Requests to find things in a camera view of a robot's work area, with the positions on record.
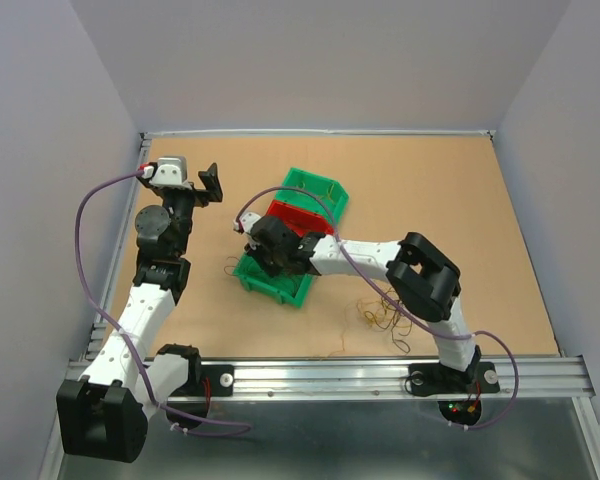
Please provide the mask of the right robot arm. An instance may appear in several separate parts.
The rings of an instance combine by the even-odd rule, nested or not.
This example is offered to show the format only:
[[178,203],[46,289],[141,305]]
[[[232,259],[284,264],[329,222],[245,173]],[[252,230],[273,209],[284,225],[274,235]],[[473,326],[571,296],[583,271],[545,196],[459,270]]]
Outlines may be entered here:
[[300,236],[281,219],[252,212],[239,217],[237,228],[248,238],[246,253],[271,277],[357,275],[388,283],[399,305],[434,337],[443,384],[462,390],[475,380],[481,353],[464,320],[460,270],[423,235],[410,232],[390,242]]

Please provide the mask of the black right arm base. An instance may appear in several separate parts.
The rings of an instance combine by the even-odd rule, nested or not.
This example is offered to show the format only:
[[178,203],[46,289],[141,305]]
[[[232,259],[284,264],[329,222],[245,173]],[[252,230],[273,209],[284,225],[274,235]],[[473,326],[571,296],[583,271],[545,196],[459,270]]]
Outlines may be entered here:
[[418,362],[410,364],[404,380],[407,393],[416,397],[433,395],[463,395],[498,393],[498,377],[488,380],[486,374],[495,372],[492,362],[479,362],[469,372],[458,372],[440,363]]

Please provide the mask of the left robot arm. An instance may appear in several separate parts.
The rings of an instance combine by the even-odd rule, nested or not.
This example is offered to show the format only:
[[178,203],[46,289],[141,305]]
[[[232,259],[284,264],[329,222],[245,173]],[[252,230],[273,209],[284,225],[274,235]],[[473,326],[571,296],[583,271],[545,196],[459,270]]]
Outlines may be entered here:
[[162,202],[135,217],[136,272],[126,306],[111,320],[102,352],[56,394],[65,453],[126,463],[139,456],[149,421],[168,396],[193,393],[202,384],[194,347],[167,345],[151,365],[144,360],[187,285],[191,264],[184,254],[193,212],[223,199],[216,164],[199,172],[200,189],[188,181],[183,157],[162,157],[133,176]]

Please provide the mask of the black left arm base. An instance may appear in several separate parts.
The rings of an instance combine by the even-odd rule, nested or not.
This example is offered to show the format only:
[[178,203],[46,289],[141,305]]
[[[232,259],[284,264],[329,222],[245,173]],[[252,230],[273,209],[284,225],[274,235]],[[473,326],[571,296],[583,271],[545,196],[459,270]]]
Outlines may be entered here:
[[235,368],[232,364],[207,364],[199,368],[199,379],[188,379],[183,385],[169,392],[170,397],[203,397],[205,385],[210,386],[210,395],[214,397],[231,397]]

